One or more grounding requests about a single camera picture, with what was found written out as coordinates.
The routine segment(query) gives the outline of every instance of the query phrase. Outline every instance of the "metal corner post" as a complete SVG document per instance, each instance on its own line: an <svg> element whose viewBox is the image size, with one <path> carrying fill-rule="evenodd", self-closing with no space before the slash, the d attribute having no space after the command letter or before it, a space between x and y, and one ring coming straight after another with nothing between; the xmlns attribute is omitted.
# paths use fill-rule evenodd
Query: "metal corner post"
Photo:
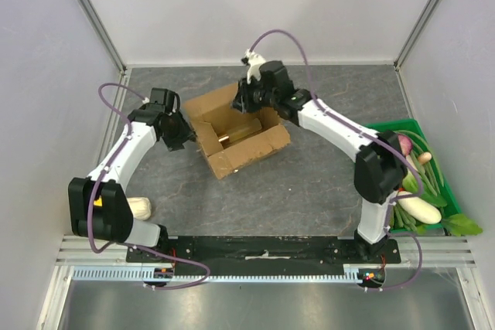
<svg viewBox="0 0 495 330"><path fill-rule="evenodd" d="M428 20L432 17L432 14L437 8L439 3L440 0L428 0L428 2L426 3L425 7L422 10L421 15L418 18L418 21L415 23L415 26L413 27L411 33L409 34L409 37L407 38L404 46L402 47L400 53L398 54L397 59L395 60L394 65L396 67L396 70L400 69L404 64L404 61L408 58L411 49L416 44L416 41L418 40L419 36L422 34L422 31L424 30L426 24L428 23Z"/></svg>
<svg viewBox="0 0 495 330"><path fill-rule="evenodd" d="M115 66L118 68L119 71L125 72L126 66L124 64L124 61L118 54L118 51L115 48L114 43L111 41L110 36L108 35L107 30L103 26L103 22L100 20L100 17L96 12L96 9L91 4L91 1L90 0L77 0L77 1L80 3L81 7L83 8L84 13L86 14L88 20L93 26L94 31L97 33L101 42L104 44L105 49L108 51L108 54L111 57L112 61L114 62Z"/></svg>

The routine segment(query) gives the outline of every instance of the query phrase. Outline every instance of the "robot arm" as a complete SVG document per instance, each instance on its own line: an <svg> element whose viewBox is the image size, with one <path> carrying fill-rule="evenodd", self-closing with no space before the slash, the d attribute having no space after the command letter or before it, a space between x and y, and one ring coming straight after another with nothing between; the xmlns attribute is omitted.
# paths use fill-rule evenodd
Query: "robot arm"
<svg viewBox="0 0 495 330"><path fill-rule="evenodd" d="M161 138L170 151L183 148L194 133L180 112L179 96L167 89L152 89L150 101L129 115L131 133L125 128L106 158L85 179L69 184L72 231L88 236L87 211L90 194L97 179L104 175L97 190L93 209L93 233L100 240L157 247L166 242L166 229L154 223L134 219L125 190L146 152ZM128 139L121 151L121 143ZM111 166L108 161L113 158Z"/></svg>
<svg viewBox="0 0 495 330"><path fill-rule="evenodd" d="M262 57L252 52L247 52L242 59L250 69L247 78L239 81L232 107L241 112L273 107L281 118L317 133L356 163L354 185L363 197L363 204L355 238L363 241L367 253L376 252L386 241L384 226L388 203L396 195L406 169L390 152L362 134L380 138L400 151L397 135L391 131L377 133L354 123L318 99L333 117L324 114L307 90L294 88L282 62L262 61ZM344 123L358 130L352 130Z"/></svg>

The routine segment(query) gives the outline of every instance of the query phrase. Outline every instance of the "gray floor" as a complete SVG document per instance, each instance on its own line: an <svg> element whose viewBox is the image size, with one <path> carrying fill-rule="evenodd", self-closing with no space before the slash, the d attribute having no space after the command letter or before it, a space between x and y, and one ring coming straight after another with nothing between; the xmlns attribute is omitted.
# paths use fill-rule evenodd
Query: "gray floor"
<svg viewBox="0 0 495 330"><path fill-rule="evenodd" d="M134 69L129 86L178 92L183 101L237 82L246 69L191 67ZM392 66L314 66L318 95L333 109L366 124L408 116ZM304 69L289 67L307 87ZM124 112L139 105L127 94ZM359 223L353 165L317 135L288 123L292 143L278 154L218 181L194 143L167 152L157 144L142 160L127 190L147 196L151 221L182 235L350 235Z"/></svg>
<svg viewBox="0 0 495 330"><path fill-rule="evenodd" d="M387 270L387 284L408 270ZM404 290L348 284L205 284L153 292L137 282L71 284L60 330L470 330L455 269L423 270Z"/></svg>

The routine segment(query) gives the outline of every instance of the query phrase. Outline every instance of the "wall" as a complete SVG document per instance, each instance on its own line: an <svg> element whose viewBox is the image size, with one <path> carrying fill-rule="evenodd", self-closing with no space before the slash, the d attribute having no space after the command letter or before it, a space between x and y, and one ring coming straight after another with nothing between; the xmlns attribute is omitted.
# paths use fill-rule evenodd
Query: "wall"
<svg viewBox="0 0 495 330"><path fill-rule="evenodd" d="M0 0L0 318L35 328L60 241L67 185L97 161L100 83L118 72L77 0Z"/></svg>
<svg viewBox="0 0 495 330"><path fill-rule="evenodd" d="M461 208L485 229L469 239L495 305L495 3L442 0L405 62L414 115L438 149Z"/></svg>
<svg viewBox="0 0 495 330"><path fill-rule="evenodd" d="M295 33L313 63L383 63L398 55L427 0L91 0L126 63L239 63L264 31ZM260 53L301 59L281 36Z"/></svg>

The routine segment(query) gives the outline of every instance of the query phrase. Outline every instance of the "gray tabletop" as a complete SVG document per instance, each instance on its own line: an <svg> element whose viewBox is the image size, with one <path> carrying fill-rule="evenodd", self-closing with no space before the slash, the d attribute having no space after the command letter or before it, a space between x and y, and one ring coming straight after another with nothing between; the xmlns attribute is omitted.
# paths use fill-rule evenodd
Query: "gray tabletop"
<svg viewBox="0 0 495 330"><path fill-rule="evenodd" d="M301 66L288 70L297 86L307 86ZM185 101L236 82L245 71L133 69L129 86L145 95L166 87ZM312 72L319 97L359 124L408 117L392 66L314 66ZM127 94L124 112L138 106ZM168 152L158 143L136 169L127 195L150 198L150 220L172 235L351 235L360 217L352 161L316 134L285 125L288 147L220 181L196 144Z"/></svg>

